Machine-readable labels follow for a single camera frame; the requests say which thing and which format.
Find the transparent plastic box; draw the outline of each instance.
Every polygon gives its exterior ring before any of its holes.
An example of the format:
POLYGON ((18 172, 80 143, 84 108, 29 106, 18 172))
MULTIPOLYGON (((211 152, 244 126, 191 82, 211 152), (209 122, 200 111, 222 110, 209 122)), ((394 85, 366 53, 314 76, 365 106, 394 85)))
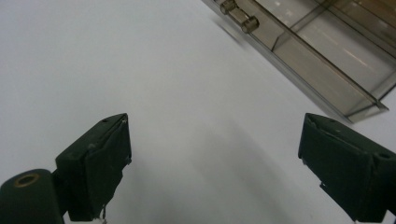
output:
POLYGON ((350 121, 388 110, 380 101, 396 86, 396 0, 205 2, 350 121))

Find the white background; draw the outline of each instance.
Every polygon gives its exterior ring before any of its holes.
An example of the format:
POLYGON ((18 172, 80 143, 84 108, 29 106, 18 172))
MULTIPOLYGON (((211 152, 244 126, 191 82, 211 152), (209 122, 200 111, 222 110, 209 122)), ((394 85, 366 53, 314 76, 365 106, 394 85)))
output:
MULTIPOLYGON (((193 0, 1 1, 0 182, 55 170, 126 112, 109 223, 352 223, 297 157, 304 113, 325 114, 216 18, 193 0)), ((351 128, 395 151, 395 100, 351 128)))

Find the small metal part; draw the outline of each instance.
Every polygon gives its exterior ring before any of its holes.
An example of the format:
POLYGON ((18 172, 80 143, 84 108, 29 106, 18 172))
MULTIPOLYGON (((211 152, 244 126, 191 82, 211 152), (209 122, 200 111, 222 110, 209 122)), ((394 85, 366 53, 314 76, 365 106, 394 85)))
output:
POLYGON ((27 186, 35 183, 39 177, 40 177, 40 175, 36 174, 36 173, 30 173, 27 175, 23 175, 15 180, 14 186, 15 186, 15 188, 27 187, 27 186))
POLYGON ((64 224, 50 171, 31 170, 1 186, 0 223, 64 224))
POLYGON ((259 26, 260 26, 259 20, 257 20, 255 16, 252 16, 242 23, 241 29, 245 34, 250 34, 257 28, 259 28, 259 26))
POLYGON ((220 4, 220 11, 222 14, 227 15, 229 11, 232 11, 236 8, 236 3, 234 0, 226 0, 220 4))

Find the white table surface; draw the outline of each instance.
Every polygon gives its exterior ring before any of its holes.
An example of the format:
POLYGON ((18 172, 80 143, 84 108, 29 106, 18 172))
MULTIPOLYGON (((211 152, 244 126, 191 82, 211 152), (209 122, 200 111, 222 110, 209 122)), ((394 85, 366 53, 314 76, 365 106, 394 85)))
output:
MULTIPOLYGON (((297 157, 304 113, 325 113, 217 17, 196 0, 1 1, 0 182, 55 170, 126 112, 108 223, 352 223, 297 157)), ((350 127, 396 151, 395 100, 350 127)))

